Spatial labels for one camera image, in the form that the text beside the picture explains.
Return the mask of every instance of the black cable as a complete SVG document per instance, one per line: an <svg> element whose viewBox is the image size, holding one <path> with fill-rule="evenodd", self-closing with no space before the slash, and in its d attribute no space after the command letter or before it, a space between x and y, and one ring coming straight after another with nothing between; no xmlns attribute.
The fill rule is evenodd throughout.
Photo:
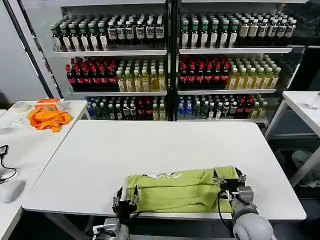
<svg viewBox="0 0 320 240"><path fill-rule="evenodd" d="M0 157L0 159L1 159L1 166L2 166L4 169L14 170L14 173L13 173L10 177L1 178L1 179L0 179L0 184L3 184L6 180L8 180L8 179L12 178L14 175L16 175L17 169L15 169L14 167L6 167L6 166L4 165L4 157L3 157L3 156Z"/></svg>
<svg viewBox="0 0 320 240"><path fill-rule="evenodd" d="M227 223L225 222L225 220L222 218L222 215L221 215L221 210L220 210L220 198L221 198L221 194L224 193L225 191L224 190L221 190L219 193L218 193L218 213L219 213L219 216L220 216L220 219L222 221L222 223L226 226L226 228L232 233L232 236L234 235L234 231L227 225Z"/></svg>

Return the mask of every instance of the dark bottle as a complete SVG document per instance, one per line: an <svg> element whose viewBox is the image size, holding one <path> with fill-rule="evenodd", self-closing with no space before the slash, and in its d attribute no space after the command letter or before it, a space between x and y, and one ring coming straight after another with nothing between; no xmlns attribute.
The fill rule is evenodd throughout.
<svg viewBox="0 0 320 240"><path fill-rule="evenodd" d="M66 70L66 78L68 79L69 83L72 87L76 86L76 74L70 69L70 66L65 68Z"/></svg>
<svg viewBox="0 0 320 240"><path fill-rule="evenodd" d="M99 51L99 48L100 48L99 34L97 33L95 29L95 25L92 22L89 23L88 26L90 30L90 40L91 40L92 48L94 51Z"/></svg>
<svg viewBox="0 0 320 240"><path fill-rule="evenodd" d="M62 32L61 37L62 37L64 46L65 46L65 49L68 52L72 52L73 51L73 45L72 45L72 42L69 39L69 33L67 31L66 25L65 24L60 24L60 29L61 29L61 32Z"/></svg>
<svg viewBox="0 0 320 240"><path fill-rule="evenodd" d="M229 26L229 20L223 20L223 24L220 31L220 44L219 48L223 49L227 46L227 40L228 40L228 26Z"/></svg>
<svg viewBox="0 0 320 240"><path fill-rule="evenodd" d="M100 41L101 41L101 45L102 45L102 50L103 51L108 51L108 35L105 31L105 24L103 22L99 22L98 23L98 27L99 27L99 37L100 37Z"/></svg>
<svg viewBox="0 0 320 240"><path fill-rule="evenodd" d="M146 40L148 48L152 49L156 46L155 40L155 26L152 24L151 20L147 21L147 26L145 28L146 31Z"/></svg>
<svg viewBox="0 0 320 240"><path fill-rule="evenodd" d="M237 109L235 111L235 117L236 118L238 118L238 119L242 119L243 118L244 107L245 107L245 100L244 99L240 99L238 107L237 107Z"/></svg>
<svg viewBox="0 0 320 240"><path fill-rule="evenodd" d="M217 42L218 42L218 25L219 21L218 20L213 20L212 21L212 26L211 26L211 31L210 31L210 37L209 37L209 47L211 49L214 49L217 47Z"/></svg>
<svg viewBox="0 0 320 240"><path fill-rule="evenodd" d="M182 30L180 36L180 45L182 49L186 49L188 47L188 37L189 37L189 29L188 29L188 20L183 20L182 22Z"/></svg>
<svg viewBox="0 0 320 240"><path fill-rule="evenodd" d="M204 67L205 67L204 63L201 62L198 68L198 71L196 72L195 84L198 86L202 85L202 82L204 79Z"/></svg>
<svg viewBox="0 0 320 240"><path fill-rule="evenodd" d="M118 36L118 43L120 48L126 47L126 30L122 21L118 21L118 26L116 27L116 33Z"/></svg>
<svg viewBox="0 0 320 240"><path fill-rule="evenodd" d="M127 44L133 48L134 45L136 45L134 27L132 26L130 21L126 21L125 24L126 41Z"/></svg>
<svg viewBox="0 0 320 240"><path fill-rule="evenodd" d="M136 37L137 37L137 44L139 48L146 47L146 31L145 27L143 26L142 22L139 20L137 22L136 30Z"/></svg>
<svg viewBox="0 0 320 240"><path fill-rule="evenodd" d="M57 26L55 24L50 25L50 29L52 32L52 40L54 42L55 45L55 51L56 52L63 52L64 48L63 48L63 40L61 38L61 35L58 33L57 31Z"/></svg>

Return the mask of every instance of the bottle label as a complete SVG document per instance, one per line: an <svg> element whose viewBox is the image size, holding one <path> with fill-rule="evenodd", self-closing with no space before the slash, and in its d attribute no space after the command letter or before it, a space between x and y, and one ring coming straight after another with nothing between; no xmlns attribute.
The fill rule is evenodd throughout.
<svg viewBox="0 0 320 240"><path fill-rule="evenodd" d="M252 77L249 77L248 81L246 82L245 89L251 89L253 81L254 79Z"/></svg>
<svg viewBox="0 0 320 240"><path fill-rule="evenodd" d="M81 41L82 41L82 44L83 44L84 50L85 50L85 51L90 51L89 43L88 43L88 39L87 39L87 37L82 36L82 37L81 37Z"/></svg>
<svg viewBox="0 0 320 240"><path fill-rule="evenodd" d="M154 39L155 38L155 28L154 27L146 27L146 37L148 39Z"/></svg>
<svg viewBox="0 0 320 240"><path fill-rule="evenodd" d="M201 35L201 48L202 49L205 49L206 48L206 45L207 45L207 39L208 39L208 34L207 33L204 33Z"/></svg>
<svg viewBox="0 0 320 240"><path fill-rule="evenodd" d="M210 48L211 49L214 49L216 47L217 38L218 38L218 34L217 33L212 33L211 39L210 39Z"/></svg>
<svg viewBox="0 0 320 240"><path fill-rule="evenodd" d="M198 33L193 33L191 36L191 48L194 49L197 46Z"/></svg>
<svg viewBox="0 0 320 240"><path fill-rule="evenodd" d="M57 38L57 37L54 37L54 38L53 38L53 41L54 41L56 50L57 50L58 52L62 52L63 50L62 50L62 45L61 45L60 39Z"/></svg>
<svg viewBox="0 0 320 240"><path fill-rule="evenodd" d="M116 40L117 39L117 30L115 28L108 28L108 35L110 40Z"/></svg>
<svg viewBox="0 0 320 240"><path fill-rule="evenodd" d="M99 51L97 38L95 36L91 36L90 39L91 39L91 42L92 42L93 50L94 51Z"/></svg>
<svg viewBox="0 0 320 240"><path fill-rule="evenodd" d="M276 32L276 36L278 38L282 38L285 35L285 31L286 31L287 26L286 25L279 25L278 26L278 31Z"/></svg>
<svg viewBox="0 0 320 240"><path fill-rule="evenodd" d="M182 48L186 49L188 45L188 33L182 34Z"/></svg>
<svg viewBox="0 0 320 240"><path fill-rule="evenodd" d="M222 34L221 34L221 39L220 39L220 48L221 48L221 49L226 46L227 37L228 37L228 34L227 34L227 33L222 33Z"/></svg>
<svg viewBox="0 0 320 240"><path fill-rule="evenodd" d="M236 39L237 39L237 34L235 32L231 33L230 42L229 42L229 48L233 48L235 46Z"/></svg>
<svg viewBox="0 0 320 240"><path fill-rule="evenodd" d="M231 78L230 79L229 90L234 90L235 89L236 80L237 80L236 78Z"/></svg>
<svg viewBox="0 0 320 240"><path fill-rule="evenodd" d="M72 52L72 47L71 47L71 43L69 41L69 38L67 38L66 36L63 37L63 41L64 41L64 45L67 49L68 52Z"/></svg>
<svg viewBox="0 0 320 240"><path fill-rule="evenodd" d="M131 81L125 81L127 92L132 92Z"/></svg>
<svg viewBox="0 0 320 240"><path fill-rule="evenodd" d="M69 83L71 84L75 84L76 83L76 79L73 77L73 78L68 78L69 80Z"/></svg>
<svg viewBox="0 0 320 240"><path fill-rule="evenodd" d="M125 33L124 27L117 27L116 33L117 33L118 39L123 40L126 38L126 33Z"/></svg>
<svg viewBox="0 0 320 240"><path fill-rule="evenodd" d="M110 112L109 115L110 115L110 119L111 120L115 120L116 117L115 117L115 114L113 112Z"/></svg>
<svg viewBox="0 0 320 240"><path fill-rule="evenodd" d="M220 116L221 116L221 111L217 111L217 112L216 112L216 115L215 115L215 118L216 118L216 119L219 119Z"/></svg>
<svg viewBox="0 0 320 240"><path fill-rule="evenodd" d="M125 91L124 83L122 81L118 81L118 85L119 85L120 92L124 92Z"/></svg>
<svg viewBox="0 0 320 240"><path fill-rule="evenodd" d="M155 37L157 39L163 39L165 37L165 32L164 32L163 26L156 26L155 27Z"/></svg>
<svg viewBox="0 0 320 240"><path fill-rule="evenodd" d="M259 89L259 86L261 84L262 78L258 77L254 83L254 89Z"/></svg>
<svg viewBox="0 0 320 240"><path fill-rule="evenodd" d="M267 36L268 37L274 37L276 35L277 29L278 29L278 26L270 25L269 29L268 29Z"/></svg>
<svg viewBox="0 0 320 240"><path fill-rule="evenodd" d="M100 40L101 40L101 43L102 43L102 48L103 48L103 51L108 51L108 42L107 42L107 38L105 36L100 36Z"/></svg>
<svg viewBox="0 0 320 240"><path fill-rule="evenodd" d="M140 90L140 80L135 80L134 81L134 85L135 85L135 90L137 92L141 92L141 90Z"/></svg>
<svg viewBox="0 0 320 240"><path fill-rule="evenodd" d="M96 78L93 79L93 82L96 83L96 84L99 84L99 83L101 83L101 78L96 77Z"/></svg>
<svg viewBox="0 0 320 240"><path fill-rule="evenodd" d="M125 34L126 34L127 39L134 39L135 38L134 28L133 27L126 27Z"/></svg>
<svg viewBox="0 0 320 240"><path fill-rule="evenodd" d="M258 113L258 111L252 111L250 118L255 119L257 117L257 113Z"/></svg>
<svg viewBox="0 0 320 240"><path fill-rule="evenodd" d="M136 37L138 39L144 39L145 38L145 28L144 27L137 27L136 29Z"/></svg>
<svg viewBox="0 0 320 240"><path fill-rule="evenodd" d="M260 25L258 29L257 36L260 38L264 38L267 34L268 26L267 25Z"/></svg>
<svg viewBox="0 0 320 240"><path fill-rule="evenodd" d="M243 38L246 37L248 34L248 30L249 30L249 25L240 25L239 36Z"/></svg>
<svg viewBox="0 0 320 240"><path fill-rule="evenodd" d="M75 50L77 52L81 52L81 48L80 48L80 44L79 44L79 41L78 41L78 38L76 38L75 36L71 37L71 40L73 42L73 46L75 48Z"/></svg>
<svg viewBox="0 0 320 240"><path fill-rule="evenodd" d="M236 89L242 89L243 88L243 85L244 85L244 81L245 81L245 79L244 78L242 78L242 77L240 77L239 78L239 82L238 82L238 86L236 87Z"/></svg>
<svg viewBox="0 0 320 240"><path fill-rule="evenodd" d="M251 25L248 31L249 37L255 37L257 35L258 26Z"/></svg>

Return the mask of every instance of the bottle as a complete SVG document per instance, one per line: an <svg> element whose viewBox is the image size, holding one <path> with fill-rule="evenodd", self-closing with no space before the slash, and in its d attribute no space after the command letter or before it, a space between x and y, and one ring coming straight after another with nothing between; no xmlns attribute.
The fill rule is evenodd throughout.
<svg viewBox="0 0 320 240"><path fill-rule="evenodd" d="M62 40L64 42L64 46L65 46L66 50L68 52L72 52L73 51L73 46L72 46L72 43L70 42L69 34L67 32L66 25L65 24L60 24L60 29L61 29L61 32L62 32Z"/></svg>
<svg viewBox="0 0 320 240"><path fill-rule="evenodd" d="M207 40L208 40L208 20L203 20L202 21L202 28L200 32L200 48L205 49L207 46Z"/></svg>
<svg viewBox="0 0 320 240"><path fill-rule="evenodd" d="M237 45L238 46L245 46L246 45L246 38L249 31L249 19L244 19L243 23L240 25L239 33L238 33L238 40Z"/></svg>
<svg viewBox="0 0 320 240"><path fill-rule="evenodd" d="M184 104L182 102L180 102L179 106L178 106L177 119L178 120L185 119L185 108L184 108Z"/></svg>
<svg viewBox="0 0 320 240"><path fill-rule="evenodd" d="M243 89L243 86L244 86L244 83L245 83L245 78L247 77L246 76L246 71L247 69L246 68L241 68L241 72L235 82L235 88L237 90L240 90L240 89Z"/></svg>
<svg viewBox="0 0 320 240"><path fill-rule="evenodd" d="M125 74L125 85L126 85L126 91L127 92L134 92L133 86L132 86L132 78L129 70L124 71Z"/></svg>
<svg viewBox="0 0 320 240"><path fill-rule="evenodd" d="M117 47L117 29L114 26L113 22L110 21L108 23L109 27L108 27L108 36L109 36L109 46L111 48L116 48Z"/></svg>
<svg viewBox="0 0 320 240"><path fill-rule="evenodd" d="M188 30L188 20L183 20L182 22L182 30L181 30L181 48L186 49L188 47L188 37L189 37L189 30Z"/></svg>
<svg viewBox="0 0 320 240"><path fill-rule="evenodd" d="M55 24L50 25L50 29L52 32L52 40L55 45L55 49L57 52L63 52L63 39L61 38L60 34L58 34L57 26Z"/></svg>
<svg viewBox="0 0 320 240"><path fill-rule="evenodd" d="M100 37L100 41L101 41L101 45L102 45L102 49L103 51L108 51L108 42L107 42L107 33L105 32L105 24L102 22L98 23L98 27L99 27L99 37Z"/></svg>
<svg viewBox="0 0 320 240"><path fill-rule="evenodd" d="M160 68L159 69L159 78L158 78L158 81L159 81L159 90L161 92L164 92L166 91L166 79L165 79L165 73L164 73L164 69L163 68Z"/></svg>
<svg viewBox="0 0 320 240"><path fill-rule="evenodd" d="M229 25L229 20L223 20L222 28L220 31L220 45L219 45L221 49L225 48L227 45L228 25Z"/></svg>
<svg viewBox="0 0 320 240"><path fill-rule="evenodd" d="M259 109L257 116L256 116L258 119L263 119L265 117L265 114L266 114L266 111L268 108L267 106L268 106L268 103L266 101L263 101L262 106Z"/></svg>
<svg viewBox="0 0 320 240"><path fill-rule="evenodd" d="M264 77L264 68L263 67L259 67L258 69L258 73L256 75L256 78L253 79L253 89L259 89L261 82L262 82L262 78Z"/></svg>
<svg viewBox="0 0 320 240"><path fill-rule="evenodd" d="M269 81L269 84L267 86L268 89L274 89L276 87L276 84L279 80L279 74L280 74L281 68L276 67L274 70L274 74L271 77L271 80Z"/></svg>
<svg viewBox="0 0 320 240"><path fill-rule="evenodd" d="M237 35L238 35L238 25L239 25L239 20L233 20L232 30L230 34L230 40L229 40L229 48L233 48L235 46Z"/></svg>
<svg viewBox="0 0 320 240"><path fill-rule="evenodd" d="M212 26L211 26L211 31L210 31L210 48L214 49L217 47L217 42L218 42L218 25L219 21L218 20L213 20L212 21Z"/></svg>
<svg viewBox="0 0 320 240"><path fill-rule="evenodd" d="M223 110L223 103L222 102L218 102L218 105L215 109L215 118L219 119L221 114L222 114L222 110Z"/></svg>
<svg viewBox="0 0 320 240"><path fill-rule="evenodd" d="M268 67L265 71L265 75L263 76L261 83L260 83L260 89L266 89L268 87L268 84L271 80L271 72L272 68Z"/></svg>

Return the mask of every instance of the white desk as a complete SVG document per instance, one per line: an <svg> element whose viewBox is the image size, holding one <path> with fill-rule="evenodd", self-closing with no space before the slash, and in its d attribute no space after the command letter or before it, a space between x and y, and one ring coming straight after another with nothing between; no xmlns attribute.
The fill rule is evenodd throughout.
<svg viewBox="0 0 320 240"><path fill-rule="evenodd" d="M128 175L233 165L247 174L258 212L269 220L306 213L254 123L80 120L22 207L46 213L114 216L113 196ZM218 219L217 213L143 213Z"/></svg>
<svg viewBox="0 0 320 240"><path fill-rule="evenodd" d="M320 109L314 110L309 108L309 105L313 102L317 94L318 91L284 91L282 93L283 101L265 132L265 138L268 140L271 137L273 130L279 123L281 116L285 113L287 106L320 137ZM293 187L297 185L318 162L320 162L320 147L290 179L291 185Z"/></svg>
<svg viewBox="0 0 320 240"><path fill-rule="evenodd" d="M15 167L18 170L17 177L26 181L22 194L12 203L0 202L0 239L8 239L22 214L22 202L28 192L37 181L39 175L56 152L61 142L73 127L75 122L84 114L88 114L87 101L66 101L66 111L72 116L69 124L63 125L60 132L52 132L51 129L36 130L30 125L27 115L30 110L16 113L10 108L1 116L0 128L6 128L14 120L24 119L24 122L15 127L7 128L0 132L0 146L9 145L8 154L4 157L4 165Z"/></svg>

